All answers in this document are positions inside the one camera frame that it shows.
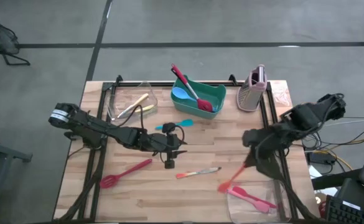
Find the cheese grater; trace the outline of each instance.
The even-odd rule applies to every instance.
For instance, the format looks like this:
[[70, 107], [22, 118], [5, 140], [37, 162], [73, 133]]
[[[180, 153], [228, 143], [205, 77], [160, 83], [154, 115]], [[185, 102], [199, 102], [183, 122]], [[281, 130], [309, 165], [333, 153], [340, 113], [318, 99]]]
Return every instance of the cheese grater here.
[[237, 91], [237, 106], [243, 111], [255, 111], [263, 92], [266, 91], [268, 78], [264, 72], [264, 65], [258, 65], [252, 70], [244, 84]]

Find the concrete floor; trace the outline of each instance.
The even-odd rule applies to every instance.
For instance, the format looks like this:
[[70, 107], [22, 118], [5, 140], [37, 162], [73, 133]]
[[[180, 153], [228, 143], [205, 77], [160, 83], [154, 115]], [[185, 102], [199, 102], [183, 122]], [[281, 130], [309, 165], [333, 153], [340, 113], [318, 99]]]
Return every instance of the concrete floor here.
[[[105, 3], [0, 0], [0, 23], [22, 44], [93, 44]], [[364, 0], [121, 0], [111, 5], [103, 37], [104, 43], [323, 41], [364, 41]], [[0, 223], [51, 219], [70, 143], [47, 119], [57, 102], [79, 104], [92, 52], [22, 49], [30, 67], [9, 67], [0, 57], [0, 143], [34, 154], [30, 164], [12, 166]], [[288, 81], [295, 104], [341, 92], [347, 116], [364, 116], [364, 47], [101, 49], [93, 80], [171, 80], [171, 63], [201, 80], [231, 73], [245, 79], [263, 63], [270, 79]], [[344, 142], [363, 130], [364, 123], [355, 123], [320, 134]], [[364, 163], [364, 144], [335, 152], [354, 168]]]

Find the blue spoon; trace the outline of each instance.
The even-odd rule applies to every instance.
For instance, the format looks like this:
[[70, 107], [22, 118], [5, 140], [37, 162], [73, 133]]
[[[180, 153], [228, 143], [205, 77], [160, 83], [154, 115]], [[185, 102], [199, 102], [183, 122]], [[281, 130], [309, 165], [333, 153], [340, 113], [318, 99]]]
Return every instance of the blue spoon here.
[[173, 87], [172, 94], [182, 100], [192, 100], [194, 102], [197, 102], [196, 99], [189, 96], [189, 94], [187, 94], [187, 92], [184, 89], [179, 88], [179, 87]]
[[[194, 122], [192, 119], [186, 119], [182, 122], [177, 123], [176, 125], [183, 126], [183, 127], [190, 127], [190, 126], [194, 125]], [[161, 129], [162, 129], [162, 125], [156, 127], [156, 130], [161, 130]]]

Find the teal basket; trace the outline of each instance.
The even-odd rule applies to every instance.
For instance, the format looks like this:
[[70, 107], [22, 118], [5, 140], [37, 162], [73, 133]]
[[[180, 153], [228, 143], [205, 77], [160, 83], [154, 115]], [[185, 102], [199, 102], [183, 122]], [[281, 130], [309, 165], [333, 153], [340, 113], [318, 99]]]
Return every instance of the teal basket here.
[[[214, 87], [203, 83], [191, 81], [189, 80], [187, 75], [185, 75], [184, 77], [186, 77], [188, 83], [193, 88], [198, 97], [200, 99], [209, 101], [212, 104], [212, 107], [217, 109], [217, 112], [210, 113], [207, 111], [200, 110], [197, 106], [196, 101], [179, 99], [176, 96], [174, 96], [171, 92], [170, 97], [174, 102], [175, 108], [181, 112], [196, 115], [205, 119], [213, 119], [214, 117], [216, 117], [216, 115], [223, 107], [223, 102], [225, 101], [226, 97], [226, 87], [224, 85], [219, 85], [217, 87]], [[189, 94], [189, 96], [194, 98], [193, 94], [191, 94], [189, 89], [186, 88], [186, 86], [184, 86], [182, 81], [180, 81], [179, 79], [175, 81], [173, 87], [179, 87], [184, 89]]]

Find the wooden tabletop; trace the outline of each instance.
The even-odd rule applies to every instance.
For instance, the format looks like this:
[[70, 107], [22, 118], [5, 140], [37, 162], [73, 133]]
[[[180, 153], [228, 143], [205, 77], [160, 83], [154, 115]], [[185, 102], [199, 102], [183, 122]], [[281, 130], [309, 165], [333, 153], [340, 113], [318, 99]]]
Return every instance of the wooden tabletop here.
[[[97, 113], [102, 83], [87, 82], [83, 93], [80, 107], [84, 111], [90, 110], [93, 116]], [[277, 114], [291, 109], [286, 81], [271, 81], [271, 85]], [[118, 93], [126, 89], [130, 90], [130, 87], [117, 88], [116, 102], [131, 104], [130, 98], [117, 97], [120, 95]], [[153, 163], [122, 177], [115, 187], [100, 190], [96, 221], [230, 222], [230, 207], [227, 205], [226, 195], [218, 193], [217, 187], [238, 170], [249, 152], [241, 142], [244, 130], [263, 127], [260, 109], [249, 113], [237, 109], [237, 89], [228, 87], [223, 109], [215, 119], [206, 120], [177, 111], [170, 99], [170, 87], [153, 87], [158, 108], [156, 113], [144, 119], [144, 127], [149, 133], [154, 133], [158, 132], [154, 128], [162, 123], [193, 119], [194, 125], [184, 128], [185, 142], [188, 145], [179, 149], [188, 152], [178, 156], [175, 169], [165, 169], [158, 155], [152, 157], [150, 152], [126, 149], [109, 138], [103, 176], [120, 174], [148, 158]], [[137, 91], [135, 95], [139, 96], [141, 93]], [[268, 120], [272, 123], [267, 96], [264, 99]], [[140, 127], [140, 122], [133, 121], [126, 125]], [[82, 141], [73, 142], [70, 153], [81, 147]], [[83, 149], [69, 158], [54, 218], [61, 217], [82, 191], [88, 154], [89, 150]], [[313, 214], [319, 216], [302, 148], [291, 147], [287, 163], [292, 186], [298, 197]], [[216, 166], [222, 167], [216, 173], [175, 178], [177, 173]], [[243, 185], [256, 187], [255, 191], [263, 189], [269, 180], [257, 172], [255, 167], [247, 168], [238, 178]], [[89, 201], [91, 198], [88, 199], [87, 216], [91, 206]]]

